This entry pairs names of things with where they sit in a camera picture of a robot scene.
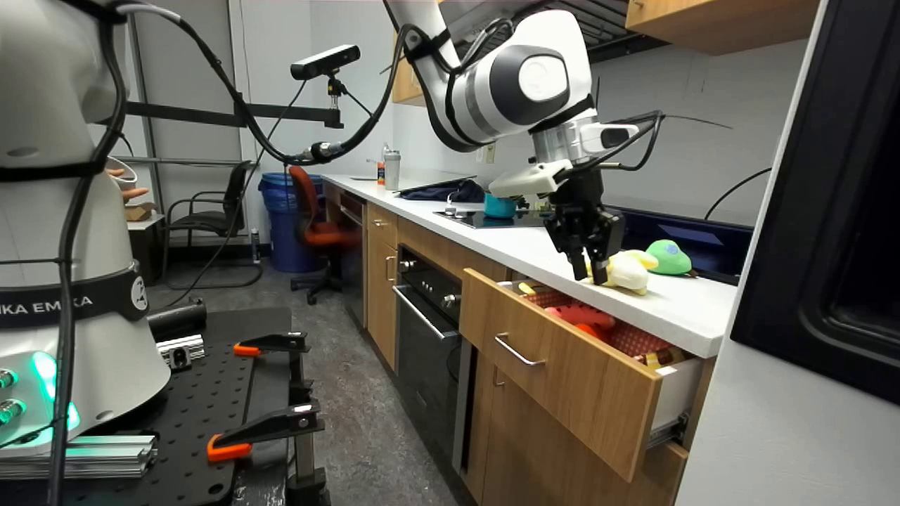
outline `blue bin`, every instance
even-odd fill
[[[269,211],[273,266],[282,273],[314,273],[321,258],[298,242],[298,200],[284,172],[259,179],[263,208]]]

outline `green ball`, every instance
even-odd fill
[[[694,266],[691,258],[671,239],[656,239],[647,248],[647,255],[657,258],[657,266],[653,270],[657,275],[689,275]]]

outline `floor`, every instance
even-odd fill
[[[166,305],[193,280],[197,266],[175,265],[169,275],[149,290],[152,310]],[[213,266],[201,284],[242,280],[249,270]],[[308,334],[305,372],[314,379],[314,397],[327,431],[314,438],[314,459],[327,469],[335,506],[455,506],[435,464],[425,452],[398,397],[362,338],[342,310],[338,291],[322,291],[305,305],[304,291],[289,291],[287,273],[263,270],[253,287],[242,290],[193,290],[208,313],[284,305],[294,329]]]

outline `kitchen counter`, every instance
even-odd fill
[[[633,296],[622,290],[594,287],[571,279],[571,265],[554,251],[542,228],[469,228],[438,216],[443,201],[398,200],[374,186],[367,176],[327,176],[332,186],[358,194],[407,223],[417,223],[449,242],[459,242],[508,270],[554,287],[588,305],[595,305],[619,320],[626,320],[694,357],[715,357],[732,310],[736,287],[708,279],[664,279],[649,275],[649,291]]]

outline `open drawer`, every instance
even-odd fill
[[[642,365],[474,270],[464,270],[462,334],[623,481],[699,376],[699,360]]]

